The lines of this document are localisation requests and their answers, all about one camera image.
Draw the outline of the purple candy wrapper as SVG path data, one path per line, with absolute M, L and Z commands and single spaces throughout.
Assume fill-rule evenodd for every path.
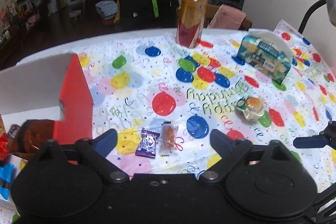
M 156 156 L 156 143 L 160 133 L 142 128 L 141 141 L 135 151 L 136 156 L 154 159 Z

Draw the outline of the clear orange candy packet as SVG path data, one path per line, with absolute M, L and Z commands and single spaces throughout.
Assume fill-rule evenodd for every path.
M 168 157 L 177 153 L 177 148 L 175 147 L 177 133 L 178 126 L 173 125 L 171 121 L 163 122 L 159 147 L 159 154 L 161 156 Z

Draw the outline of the dark red foil bag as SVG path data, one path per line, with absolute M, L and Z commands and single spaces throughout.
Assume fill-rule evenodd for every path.
M 42 144 L 53 139 L 55 121 L 49 119 L 26 120 L 15 134 L 9 145 L 9 153 L 30 160 L 42 147 Z

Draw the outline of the brown chocolate candy block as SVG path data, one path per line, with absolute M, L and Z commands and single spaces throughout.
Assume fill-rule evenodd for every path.
M 15 139 L 18 131 L 21 129 L 21 127 L 17 124 L 12 124 L 10 126 L 10 129 L 9 129 L 9 132 L 8 132 L 8 135 L 11 139 Z

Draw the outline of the red yellow snack bag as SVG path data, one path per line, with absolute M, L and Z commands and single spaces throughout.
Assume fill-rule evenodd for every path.
M 9 154 L 9 136 L 0 115 L 0 161 L 5 161 Z

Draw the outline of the egg yolk pastry packet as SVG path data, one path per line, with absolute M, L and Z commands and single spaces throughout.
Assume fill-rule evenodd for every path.
M 241 98 L 235 109 L 241 112 L 247 121 L 257 121 L 264 115 L 264 100 L 260 97 Z

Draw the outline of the balloon birthday tablecloth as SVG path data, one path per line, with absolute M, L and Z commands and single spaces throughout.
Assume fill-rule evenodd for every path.
M 108 156 L 127 173 L 183 173 L 200 176 L 220 159 L 210 131 L 255 144 L 281 140 L 309 171 L 319 190 L 335 182 L 335 151 L 296 149 L 293 139 L 322 130 L 335 118 L 335 78 L 313 46 L 285 28 L 277 33 L 294 51 L 281 84 L 235 61 L 242 32 L 204 31 L 194 49 L 175 43 L 174 31 L 112 34 L 50 48 L 25 58 L 77 53 L 92 92 L 92 132 L 111 127 L 120 134 Z M 260 97 L 264 115 L 247 121 L 235 109 L 241 98 Z M 177 153 L 154 159 L 135 155 L 142 128 L 161 135 L 162 124 L 178 126 Z

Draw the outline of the red white cardboard box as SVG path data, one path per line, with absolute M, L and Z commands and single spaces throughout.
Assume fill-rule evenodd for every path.
M 63 53 L 1 71 L 1 116 L 10 126 L 26 120 L 55 121 L 53 139 L 73 144 L 92 137 L 93 100 L 75 53 Z M 21 157 L 9 153 L 14 176 L 23 166 Z

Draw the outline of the blue snack packet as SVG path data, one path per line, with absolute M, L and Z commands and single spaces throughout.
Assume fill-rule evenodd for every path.
M 1 196 L 5 200 L 8 200 L 9 197 L 13 172 L 14 172 L 14 165 L 11 163 L 8 163 L 0 168 L 0 181 L 1 181 L 0 192 Z

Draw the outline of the pink cloth on chair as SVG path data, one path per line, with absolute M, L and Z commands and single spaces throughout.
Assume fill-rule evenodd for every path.
M 221 5 L 207 28 L 238 30 L 245 18 L 246 13 L 242 12 L 242 10 Z

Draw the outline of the black low tv cabinet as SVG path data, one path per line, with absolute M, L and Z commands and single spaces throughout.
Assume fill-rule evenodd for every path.
M 23 42 L 29 32 L 31 32 L 42 19 L 48 17 L 49 3 L 49 0 L 42 1 L 38 7 L 34 7 L 24 14 L 13 26 L 7 29 L 10 37 L 1 42 L 1 66 L 12 53 L 23 49 Z

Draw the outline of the small white stool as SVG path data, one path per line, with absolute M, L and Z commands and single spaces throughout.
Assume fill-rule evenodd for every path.
M 81 10 L 75 10 L 69 13 L 70 21 L 74 24 L 81 19 Z

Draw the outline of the blue folded clothes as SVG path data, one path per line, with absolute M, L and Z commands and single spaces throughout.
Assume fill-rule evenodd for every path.
M 100 1 L 95 7 L 101 18 L 105 20 L 115 18 L 118 13 L 118 5 L 115 1 Z

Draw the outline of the orange juice bottle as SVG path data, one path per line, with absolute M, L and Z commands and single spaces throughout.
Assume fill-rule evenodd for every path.
M 176 42 L 186 48 L 195 48 L 202 36 L 207 0 L 182 0 L 178 9 Z

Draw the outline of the black green backpack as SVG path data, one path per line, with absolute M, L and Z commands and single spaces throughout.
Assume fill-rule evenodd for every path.
M 178 0 L 119 0 L 122 31 L 174 28 Z

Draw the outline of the grey desk lamp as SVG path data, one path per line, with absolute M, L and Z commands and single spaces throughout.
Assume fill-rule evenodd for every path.
M 305 13 L 301 24 L 299 26 L 298 32 L 300 34 L 303 33 L 308 20 L 310 19 L 310 17 L 312 16 L 312 14 L 317 11 L 319 8 L 321 8 L 322 6 L 326 6 L 327 8 L 327 15 L 329 17 L 329 21 L 331 22 L 331 24 L 333 26 L 336 25 L 336 0 L 319 0 L 317 2 L 315 2 L 313 5 L 311 5 L 309 7 L 309 9 L 307 10 L 307 12 Z

